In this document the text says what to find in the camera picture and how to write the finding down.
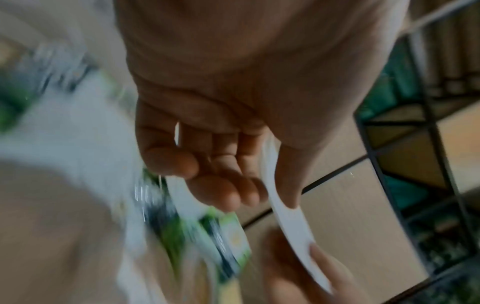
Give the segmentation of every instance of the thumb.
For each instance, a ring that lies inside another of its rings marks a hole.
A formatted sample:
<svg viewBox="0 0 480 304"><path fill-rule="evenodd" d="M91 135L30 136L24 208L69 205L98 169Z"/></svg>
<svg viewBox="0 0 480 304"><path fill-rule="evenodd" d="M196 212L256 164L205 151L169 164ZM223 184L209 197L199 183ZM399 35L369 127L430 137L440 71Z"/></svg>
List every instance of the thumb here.
<svg viewBox="0 0 480 304"><path fill-rule="evenodd" d="M318 147L296 149L285 144L280 146L275 169L276 190L282 202L289 208L300 204L302 189L317 160Z"/></svg>

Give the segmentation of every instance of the white card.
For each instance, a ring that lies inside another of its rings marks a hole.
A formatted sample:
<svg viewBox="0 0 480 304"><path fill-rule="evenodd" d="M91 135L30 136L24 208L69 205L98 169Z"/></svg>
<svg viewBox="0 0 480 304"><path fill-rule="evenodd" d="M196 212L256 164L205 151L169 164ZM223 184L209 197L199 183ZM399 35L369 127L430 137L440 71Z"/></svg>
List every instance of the white card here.
<svg viewBox="0 0 480 304"><path fill-rule="evenodd" d="M320 287L332 293L329 280L310 258L309 247L311 243L315 243L315 239L302 209L300 207L296 209L286 207L277 193L277 187L275 186L277 159L278 152L275 149L272 137L270 142L267 142L263 148L264 170L266 171L263 176L273 213L286 239L305 269Z"/></svg>

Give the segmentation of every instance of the palm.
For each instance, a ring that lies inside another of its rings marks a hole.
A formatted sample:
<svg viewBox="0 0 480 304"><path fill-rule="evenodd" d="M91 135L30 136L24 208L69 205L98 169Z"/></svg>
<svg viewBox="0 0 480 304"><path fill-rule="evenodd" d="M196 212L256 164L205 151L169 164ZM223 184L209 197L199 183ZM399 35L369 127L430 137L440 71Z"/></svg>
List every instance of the palm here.
<svg viewBox="0 0 480 304"><path fill-rule="evenodd" d="M257 155L266 126L289 205L332 130L382 68L408 0L117 0L140 94L147 166L188 179L224 210L266 199ZM180 122L180 146L173 132Z"/></svg>

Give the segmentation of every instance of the finger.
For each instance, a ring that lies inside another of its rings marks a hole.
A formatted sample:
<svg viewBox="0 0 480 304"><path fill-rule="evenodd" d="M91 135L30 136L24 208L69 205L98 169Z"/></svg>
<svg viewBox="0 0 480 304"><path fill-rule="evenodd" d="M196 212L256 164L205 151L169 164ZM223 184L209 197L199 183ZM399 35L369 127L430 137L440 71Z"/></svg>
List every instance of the finger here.
<svg viewBox="0 0 480 304"><path fill-rule="evenodd" d="M177 119L140 99L136 108L135 134L147 168L159 175L191 178L198 173L195 156L175 144Z"/></svg>
<svg viewBox="0 0 480 304"><path fill-rule="evenodd" d="M282 144L275 169L275 184L282 202L289 208L300 203L302 189L317 160L319 149L296 149Z"/></svg>
<svg viewBox="0 0 480 304"><path fill-rule="evenodd" d="M237 189L241 202L248 206L258 205L260 198L255 184L242 175L235 155L237 153L238 133L214 134L211 163L215 172L230 181Z"/></svg>
<svg viewBox="0 0 480 304"><path fill-rule="evenodd" d="M350 271L338 260L323 252L316 244L310 245L310 256L330 281L333 288L338 290L353 281Z"/></svg>
<svg viewBox="0 0 480 304"><path fill-rule="evenodd" d="M240 131L237 116L226 104L194 92L156 85L137 74L133 77L138 94L146 102L178 117L182 123L218 134Z"/></svg>
<svg viewBox="0 0 480 304"><path fill-rule="evenodd" d="M241 198L235 186L214 173L209 155L212 134L180 124L180 146L193 151L199 163L198 175L186 181L192 195L200 202L229 212L240 206Z"/></svg>
<svg viewBox="0 0 480 304"><path fill-rule="evenodd" d="M266 202L269 193L263 181L260 179L259 158L262 152L262 145L267 135L267 130L263 130L260 135L247 135L240 133L238 136L238 149L236 161L242 174L248 177L255 185L258 191L260 202Z"/></svg>

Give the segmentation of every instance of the hand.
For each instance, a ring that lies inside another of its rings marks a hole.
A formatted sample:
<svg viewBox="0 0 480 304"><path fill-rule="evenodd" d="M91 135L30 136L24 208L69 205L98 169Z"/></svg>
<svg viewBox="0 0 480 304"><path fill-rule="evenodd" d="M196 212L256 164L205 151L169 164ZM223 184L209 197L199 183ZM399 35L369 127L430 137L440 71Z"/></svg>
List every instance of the hand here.
<svg viewBox="0 0 480 304"><path fill-rule="evenodd" d="M116 0L145 164L221 210L253 206L268 198L258 159L270 129L281 141L277 190L296 207L318 154L384 66L408 3Z"/></svg>
<svg viewBox="0 0 480 304"><path fill-rule="evenodd" d="M280 229L266 237L262 256L263 280L270 304L369 304L350 271L318 246L310 246L312 259L331 283L333 295L310 277Z"/></svg>

